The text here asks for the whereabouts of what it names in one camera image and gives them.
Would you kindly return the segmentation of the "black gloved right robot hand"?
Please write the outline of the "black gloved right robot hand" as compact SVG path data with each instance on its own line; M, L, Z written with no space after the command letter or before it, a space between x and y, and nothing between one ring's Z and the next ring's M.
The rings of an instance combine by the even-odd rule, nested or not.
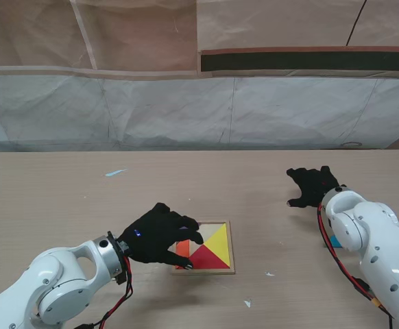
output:
M318 207L327 192L340 186L329 166L317 169L288 169L286 174L298 185L301 196L290 199L287 205L294 208Z

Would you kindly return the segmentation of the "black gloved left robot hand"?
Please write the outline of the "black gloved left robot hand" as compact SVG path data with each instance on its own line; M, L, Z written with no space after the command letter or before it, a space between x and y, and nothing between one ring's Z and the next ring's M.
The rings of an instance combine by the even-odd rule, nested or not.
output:
M192 269L186 256L179 256L169 248L177 242L204 243L196 220L172 211L166 204L157 203L151 210L129 225L117 239L128 246L127 255L140 263L162 263Z

